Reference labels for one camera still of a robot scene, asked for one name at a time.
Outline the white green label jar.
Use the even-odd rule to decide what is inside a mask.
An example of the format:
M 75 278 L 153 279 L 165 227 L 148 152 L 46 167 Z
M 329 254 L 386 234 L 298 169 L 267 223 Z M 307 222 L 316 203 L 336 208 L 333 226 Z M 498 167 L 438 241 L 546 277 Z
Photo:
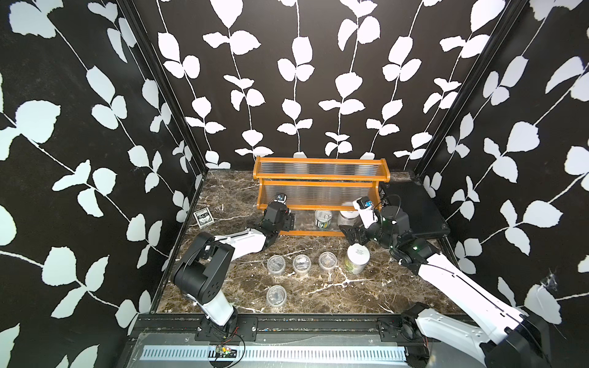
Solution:
M 354 244 L 348 247 L 344 267 L 351 274 L 360 274 L 371 258 L 371 253 L 364 245 Z

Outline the white text label jar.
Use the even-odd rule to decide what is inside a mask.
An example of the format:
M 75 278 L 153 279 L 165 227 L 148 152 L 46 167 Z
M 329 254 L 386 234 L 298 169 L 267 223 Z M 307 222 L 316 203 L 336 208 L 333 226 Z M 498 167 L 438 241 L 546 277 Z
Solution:
M 337 225 L 353 226 L 361 222 L 359 212 L 353 207 L 352 202 L 343 202 L 343 206 L 350 207 L 350 209 L 341 210 L 338 212 Z

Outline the green vegetable tin can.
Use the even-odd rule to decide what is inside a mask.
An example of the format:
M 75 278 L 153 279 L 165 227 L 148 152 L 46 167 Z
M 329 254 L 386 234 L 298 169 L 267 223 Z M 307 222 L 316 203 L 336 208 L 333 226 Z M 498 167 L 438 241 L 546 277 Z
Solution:
M 320 230 L 327 230 L 331 225 L 333 219 L 332 211 L 316 210 L 314 213 L 315 226 Z

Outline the clear jar purple seeds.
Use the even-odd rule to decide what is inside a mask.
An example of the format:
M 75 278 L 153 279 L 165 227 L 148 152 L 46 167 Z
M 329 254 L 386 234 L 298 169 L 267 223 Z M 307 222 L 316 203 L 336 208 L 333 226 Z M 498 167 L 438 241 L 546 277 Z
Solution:
M 266 265 L 269 274 L 274 276 L 283 275 L 286 269 L 286 261 L 280 255 L 273 255 L 268 261 Z

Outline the clear jar yellow label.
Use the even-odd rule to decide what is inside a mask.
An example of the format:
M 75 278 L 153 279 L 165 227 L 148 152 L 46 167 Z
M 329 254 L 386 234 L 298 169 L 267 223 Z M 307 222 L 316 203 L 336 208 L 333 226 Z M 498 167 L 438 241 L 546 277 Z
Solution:
M 311 270 L 311 259 L 307 255 L 297 255 L 292 264 L 295 273 L 299 276 L 306 276 Z

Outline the small clear seed jar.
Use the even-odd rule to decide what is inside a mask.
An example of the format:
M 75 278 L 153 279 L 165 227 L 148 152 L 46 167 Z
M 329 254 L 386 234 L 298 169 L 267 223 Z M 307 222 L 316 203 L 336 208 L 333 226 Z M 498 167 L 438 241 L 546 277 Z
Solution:
M 273 285 L 266 294 L 267 305 L 271 308 L 280 308 L 287 300 L 288 293 L 281 285 Z

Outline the red tomato seed jar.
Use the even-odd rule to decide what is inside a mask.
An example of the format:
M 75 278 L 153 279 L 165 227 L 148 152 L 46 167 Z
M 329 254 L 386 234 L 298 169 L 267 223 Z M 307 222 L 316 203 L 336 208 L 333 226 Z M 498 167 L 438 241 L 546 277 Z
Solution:
M 275 196 L 274 201 L 286 204 L 287 195 L 285 193 L 279 193 Z

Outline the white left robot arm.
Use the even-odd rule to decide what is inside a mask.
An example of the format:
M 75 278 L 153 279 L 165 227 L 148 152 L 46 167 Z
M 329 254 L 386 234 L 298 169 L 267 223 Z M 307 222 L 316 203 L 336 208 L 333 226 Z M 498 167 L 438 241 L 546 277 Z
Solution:
M 237 312 L 221 291 L 231 262 L 266 250 L 281 232 L 292 230 L 294 223 L 287 196 L 279 193 L 267 205 L 258 225 L 228 236 L 199 233 L 174 267 L 171 281 L 202 308 L 211 322 L 231 330 Z

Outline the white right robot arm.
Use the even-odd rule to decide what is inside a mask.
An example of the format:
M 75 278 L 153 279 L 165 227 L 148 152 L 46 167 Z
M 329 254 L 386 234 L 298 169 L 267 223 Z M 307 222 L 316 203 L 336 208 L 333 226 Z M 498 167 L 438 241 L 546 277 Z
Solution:
M 405 312 L 409 328 L 420 337 L 448 344 L 487 367 L 550 367 L 546 321 L 500 301 L 457 268 L 426 239 L 410 229 L 408 215 L 397 205 L 378 209 L 368 197 L 354 200 L 360 224 L 343 225 L 352 246 L 377 242 L 393 259 L 430 283 L 464 311 L 473 324 L 446 317 L 421 304 Z

